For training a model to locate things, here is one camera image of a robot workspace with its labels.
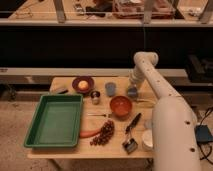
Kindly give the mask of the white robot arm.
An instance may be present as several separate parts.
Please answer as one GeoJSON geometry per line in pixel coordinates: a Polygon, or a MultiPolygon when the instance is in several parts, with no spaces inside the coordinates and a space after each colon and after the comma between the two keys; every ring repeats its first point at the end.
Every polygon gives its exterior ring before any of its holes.
{"type": "Polygon", "coordinates": [[[137,52],[134,63],[130,83],[141,86],[147,80],[157,97],[152,110],[154,171],[201,171],[195,113],[155,68],[155,52],[137,52]]]}

